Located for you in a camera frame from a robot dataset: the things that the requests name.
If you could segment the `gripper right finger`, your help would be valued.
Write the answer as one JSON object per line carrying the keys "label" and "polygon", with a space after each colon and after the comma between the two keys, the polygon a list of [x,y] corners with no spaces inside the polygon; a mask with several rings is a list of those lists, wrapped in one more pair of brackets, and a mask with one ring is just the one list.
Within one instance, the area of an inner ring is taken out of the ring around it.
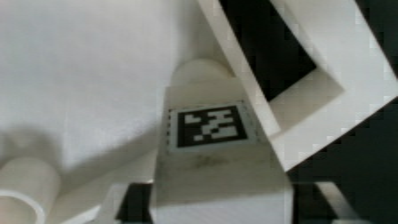
{"label": "gripper right finger", "polygon": [[372,224],[358,216],[333,182],[294,182],[292,190],[292,224]]}

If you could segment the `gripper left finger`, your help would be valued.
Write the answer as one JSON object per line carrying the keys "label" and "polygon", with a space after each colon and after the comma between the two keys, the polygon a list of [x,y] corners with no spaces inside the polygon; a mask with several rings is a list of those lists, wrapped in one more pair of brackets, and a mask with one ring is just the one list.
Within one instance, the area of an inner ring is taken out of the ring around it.
{"label": "gripper left finger", "polygon": [[95,216],[95,224],[152,224],[148,212],[150,183],[109,187]]}

